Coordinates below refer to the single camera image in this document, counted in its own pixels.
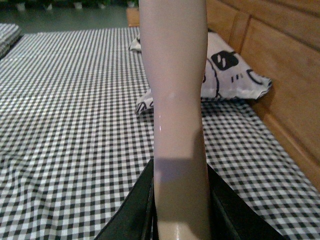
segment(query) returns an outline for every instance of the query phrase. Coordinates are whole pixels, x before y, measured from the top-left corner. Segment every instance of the wooden panel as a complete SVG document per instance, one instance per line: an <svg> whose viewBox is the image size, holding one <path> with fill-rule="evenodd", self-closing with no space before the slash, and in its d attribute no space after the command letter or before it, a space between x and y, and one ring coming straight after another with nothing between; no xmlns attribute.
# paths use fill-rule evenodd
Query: wooden panel
<svg viewBox="0 0 320 240"><path fill-rule="evenodd" d="M320 53L252 19L241 55L273 80L260 102L320 162Z"/></svg>
<svg viewBox="0 0 320 240"><path fill-rule="evenodd" d="M265 0L221 0L320 50L320 18Z"/></svg>
<svg viewBox="0 0 320 240"><path fill-rule="evenodd" d="M206 9L208 27L228 43L238 11L218 0L207 0Z"/></svg>
<svg viewBox="0 0 320 240"><path fill-rule="evenodd" d="M128 20L129 27L139 27L140 13L137 7L128 7L126 9L126 18Z"/></svg>
<svg viewBox="0 0 320 240"><path fill-rule="evenodd" d="M238 11L234 18L229 45L237 53L241 52L241 48L246 36L246 31L249 25L249 19L249 14L242 11Z"/></svg>
<svg viewBox="0 0 320 240"><path fill-rule="evenodd" d="M290 131L285 129L262 103L256 102L255 100L251 100L249 103L264 124L273 133L280 145L320 192L320 163L314 156L310 155L307 149L299 144L299 142L290 134Z"/></svg>
<svg viewBox="0 0 320 240"><path fill-rule="evenodd" d="M269 0L320 16L320 0Z"/></svg>

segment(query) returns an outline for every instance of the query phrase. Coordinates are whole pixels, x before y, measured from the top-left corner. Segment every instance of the black cartoon face print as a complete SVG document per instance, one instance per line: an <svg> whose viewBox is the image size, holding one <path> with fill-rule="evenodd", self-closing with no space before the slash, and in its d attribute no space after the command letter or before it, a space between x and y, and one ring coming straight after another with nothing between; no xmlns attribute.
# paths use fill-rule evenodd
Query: black cartoon face print
<svg viewBox="0 0 320 240"><path fill-rule="evenodd" d="M220 69L221 71L228 70L231 67L238 65L239 60L235 56L235 51L228 52L228 51L220 51L216 54L211 56L211 60L213 63Z"/></svg>

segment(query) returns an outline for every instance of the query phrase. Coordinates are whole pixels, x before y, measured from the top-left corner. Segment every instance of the dark floor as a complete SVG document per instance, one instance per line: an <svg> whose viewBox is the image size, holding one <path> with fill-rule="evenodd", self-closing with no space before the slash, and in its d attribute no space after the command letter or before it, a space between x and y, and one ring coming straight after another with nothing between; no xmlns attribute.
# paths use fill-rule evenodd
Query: dark floor
<svg viewBox="0 0 320 240"><path fill-rule="evenodd" d="M24 12L16 9L1 9L0 23L15 23L22 33L72 31L102 28L127 27L126 7L111 5L105 9L54 7L52 11L27 8Z"/></svg>

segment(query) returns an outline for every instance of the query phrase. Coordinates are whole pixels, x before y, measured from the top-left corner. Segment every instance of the wooden bed frame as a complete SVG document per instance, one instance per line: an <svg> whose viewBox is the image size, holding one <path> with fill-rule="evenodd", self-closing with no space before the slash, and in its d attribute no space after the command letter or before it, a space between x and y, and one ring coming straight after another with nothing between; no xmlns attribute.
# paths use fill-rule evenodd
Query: wooden bed frame
<svg viewBox="0 0 320 240"><path fill-rule="evenodd" d="M207 20L272 79L249 104L320 192L320 0L207 0Z"/></svg>

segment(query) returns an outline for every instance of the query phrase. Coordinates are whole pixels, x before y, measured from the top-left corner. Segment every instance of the black and white checkered sheet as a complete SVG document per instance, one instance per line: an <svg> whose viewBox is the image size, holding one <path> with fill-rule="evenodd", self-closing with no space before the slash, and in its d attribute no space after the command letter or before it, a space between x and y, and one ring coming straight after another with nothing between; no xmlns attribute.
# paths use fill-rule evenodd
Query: black and white checkered sheet
<svg viewBox="0 0 320 240"><path fill-rule="evenodd" d="M15 24L0 23L0 59L18 39L21 28Z"/></svg>
<svg viewBox="0 0 320 240"><path fill-rule="evenodd" d="M153 156L138 28L25 35L0 61L0 238L93 239ZM242 100L202 102L207 160L282 235L320 239L320 195Z"/></svg>

